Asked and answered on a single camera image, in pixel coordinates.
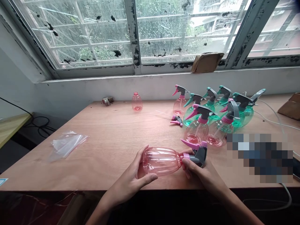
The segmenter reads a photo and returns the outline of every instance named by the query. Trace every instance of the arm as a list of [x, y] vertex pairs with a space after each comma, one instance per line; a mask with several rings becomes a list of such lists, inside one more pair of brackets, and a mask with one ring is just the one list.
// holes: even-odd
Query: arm
[[106, 224], [111, 210], [129, 200], [142, 187], [156, 180], [158, 177], [154, 173], [149, 173], [138, 179], [138, 167], [142, 162], [143, 152], [149, 145], [138, 151], [134, 161], [129, 165], [119, 179], [106, 191], [99, 201], [94, 212], [90, 216], [86, 225]]
[[204, 168], [187, 159], [182, 159], [182, 162], [187, 169], [200, 178], [203, 186], [222, 202], [237, 224], [263, 225], [253, 212], [226, 186], [209, 159], [206, 159]]

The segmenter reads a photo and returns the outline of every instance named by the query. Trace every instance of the window frame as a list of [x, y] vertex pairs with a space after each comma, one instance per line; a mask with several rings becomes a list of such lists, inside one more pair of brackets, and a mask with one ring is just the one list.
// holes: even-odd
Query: window frame
[[[50, 74], [51, 78], [49, 78], [48, 76], [47, 79], [190, 72], [191, 67], [193, 65], [193, 61], [153, 64], [141, 63], [135, 0], [124, 0], [124, 2], [127, 17], [127, 25], [129, 28], [133, 64], [56, 70], [52, 66], [51, 62], [48, 60], [49, 58], [51, 58], [51, 56], [45, 55], [45, 51], [43, 51], [42, 47], [40, 47], [43, 45], [41, 45], [38, 39], [35, 38], [32, 29], [26, 27], [26, 25], [23, 22], [24, 17], [17, 10], [14, 3], [10, 2], [10, 0], [1, 0], [1, 3], [4, 6], [3, 10], [7, 10], [8, 14], [10, 15], [10, 22], [15, 23], [19, 27], [21, 31], [20, 33], [23, 34], [26, 40], [30, 43], [30, 48], [32, 48], [37, 53], [37, 55], [40, 58], [40, 61], [45, 65], [45, 68], [48, 69], [47, 74]], [[233, 41], [232, 47], [229, 50], [228, 56], [226, 59], [222, 59], [220, 61], [219, 65], [217, 66], [217, 70], [300, 65], [300, 55], [248, 57], [265, 24], [267, 23], [270, 16], [273, 14], [273, 11], [277, 6], [278, 2], [279, 0], [251, 1], [249, 8], [245, 14], [245, 18], [243, 19], [240, 29], [238, 30], [236, 37]], [[286, 10], [286, 8], [283, 9], [283, 7], [278, 7], [277, 11], [279, 10]], [[235, 35], [234, 31], [237, 25], [238, 22], [233, 25], [235, 26], [235, 28], [232, 29], [232, 33], [230, 33], [228, 36], [230, 40], [232, 40], [232, 37]], [[24, 38], [22, 37], [22, 35], [16, 36], [18, 39]]]

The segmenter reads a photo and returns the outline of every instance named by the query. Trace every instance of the black cable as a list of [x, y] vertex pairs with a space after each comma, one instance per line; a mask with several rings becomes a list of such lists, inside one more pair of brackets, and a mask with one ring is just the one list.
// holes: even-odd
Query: black cable
[[[50, 120], [49, 120], [48, 117], [43, 117], [43, 116], [34, 117], [30, 112], [26, 111], [25, 109], [23, 109], [23, 108], [21, 108], [21, 107], [15, 105], [15, 104], [13, 104], [13, 103], [7, 101], [7, 100], [5, 100], [5, 99], [3, 99], [3, 98], [1, 98], [1, 97], [0, 97], [0, 99], [2, 99], [3, 101], [5, 101], [5, 102], [7, 102], [7, 103], [9, 103], [9, 104], [11, 104], [11, 105], [13, 105], [13, 106], [15, 106], [15, 107], [18, 107], [19, 109], [21, 109], [21, 110], [27, 112], [27, 113], [31, 116], [31, 121], [30, 121], [30, 123], [28, 123], [27, 125], [24, 125], [24, 126], [23, 126], [24, 128], [37, 128], [38, 134], [39, 134], [41, 137], [43, 137], [43, 138], [47, 138], [47, 137], [49, 137], [49, 136], [51, 135], [48, 131], [51, 131], [51, 132], [55, 132], [55, 131], [56, 131], [56, 129], [54, 129], [54, 128], [48, 126], [48, 124], [50, 123]], [[38, 126], [38, 125], [36, 125], [36, 124], [34, 123], [34, 120], [37, 119], [37, 118], [45, 118], [45, 119], [47, 119], [47, 122], [46, 122], [44, 125]], [[45, 137], [44, 135], [42, 135], [42, 134], [41, 134], [41, 131], [43, 131], [43, 132], [44, 132], [45, 134], [47, 134], [48, 136]]]

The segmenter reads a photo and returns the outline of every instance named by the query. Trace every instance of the sticker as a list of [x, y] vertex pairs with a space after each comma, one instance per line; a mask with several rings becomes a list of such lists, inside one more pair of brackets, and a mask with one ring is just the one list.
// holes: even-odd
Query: sticker
[[7, 180], [8, 180], [8, 178], [0, 179], [0, 186], [1, 186], [2, 184], [4, 184], [4, 182], [7, 181]]

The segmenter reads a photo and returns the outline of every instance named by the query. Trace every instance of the spray bottle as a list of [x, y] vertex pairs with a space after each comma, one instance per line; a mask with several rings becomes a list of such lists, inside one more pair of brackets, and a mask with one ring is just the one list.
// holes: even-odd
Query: spray bottle
[[233, 133], [233, 121], [240, 119], [238, 105], [232, 98], [228, 100], [227, 106], [221, 112], [225, 111], [227, 111], [227, 113], [222, 119], [213, 122], [209, 126], [206, 141], [215, 147], [221, 147], [227, 143], [227, 134]]
[[240, 120], [234, 120], [234, 122], [232, 123], [232, 126], [234, 127], [234, 131], [236, 131], [238, 128], [241, 128], [241, 127], [246, 125], [245, 124], [245, 110], [246, 110], [246, 107], [249, 106], [249, 105], [253, 106], [253, 105], [255, 105], [255, 103], [250, 98], [248, 98], [244, 95], [241, 95], [237, 92], [233, 93], [233, 99], [236, 102], [240, 103], [238, 105]]
[[215, 104], [215, 100], [218, 98], [218, 95], [217, 93], [210, 87], [207, 87], [207, 92], [206, 94], [203, 96], [204, 98], [206, 96], [209, 96], [209, 100], [207, 101], [206, 104], [204, 104], [203, 106], [211, 109], [211, 111], [215, 112], [215, 107], [214, 107], [214, 104]]
[[211, 109], [198, 104], [193, 104], [193, 108], [193, 112], [187, 119], [195, 117], [198, 114], [201, 114], [201, 116], [187, 127], [184, 139], [190, 143], [197, 144], [201, 143], [201, 141], [206, 141], [208, 135], [208, 117], [216, 114]]
[[[197, 95], [197, 94], [194, 94], [194, 93], [190, 93], [189, 95], [190, 95], [190, 99], [184, 105], [184, 107], [186, 107], [187, 105], [189, 105], [193, 101], [195, 101], [194, 104], [200, 105], [200, 102], [204, 99], [201, 95]], [[190, 119], [186, 119], [186, 117], [189, 116], [193, 112], [193, 110], [194, 110], [194, 108], [191, 106], [190, 108], [187, 109], [187, 111], [184, 114], [183, 124], [187, 127], [191, 124], [191, 122], [193, 122], [194, 120], [197, 120], [199, 118], [199, 115], [195, 115]]]
[[217, 116], [210, 116], [208, 118], [208, 125], [212, 124], [214, 121], [221, 119], [221, 117], [225, 114], [225, 112], [220, 112], [222, 109], [224, 109], [228, 103], [228, 99], [230, 95], [232, 94], [231, 90], [228, 89], [227, 87], [220, 85], [219, 86], [219, 91], [217, 94], [223, 94], [224, 96], [221, 98], [220, 101], [216, 102], [214, 104], [215, 107], [215, 112], [218, 113]]
[[173, 113], [176, 116], [183, 116], [183, 106], [185, 105], [185, 103], [187, 102], [187, 100], [185, 99], [185, 93], [189, 92], [187, 91], [184, 87], [181, 87], [179, 85], [175, 85], [176, 87], [176, 91], [174, 92], [173, 95], [175, 95], [177, 92], [181, 92], [179, 98], [175, 101], [174, 106], [173, 106]]
[[[255, 103], [258, 98], [266, 91], [266, 89], [261, 89], [258, 91], [255, 95], [253, 95], [250, 99]], [[250, 122], [250, 120], [253, 117], [254, 110], [253, 110], [253, 105], [247, 105], [246, 110], [244, 111], [245, 114], [245, 119], [244, 119], [244, 126]]]
[[183, 143], [191, 147], [194, 155], [187, 153], [178, 153], [167, 147], [149, 147], [143, 153], [143, 169], [145, 174], [155, 173], [157, 176], [164, 176], [174, 173], [182, 166], [182, 159], [186, 158], [202, 167], [206, 160], [207, 143], [202, 141], [201, 144], [192, 144], [183, 139]]

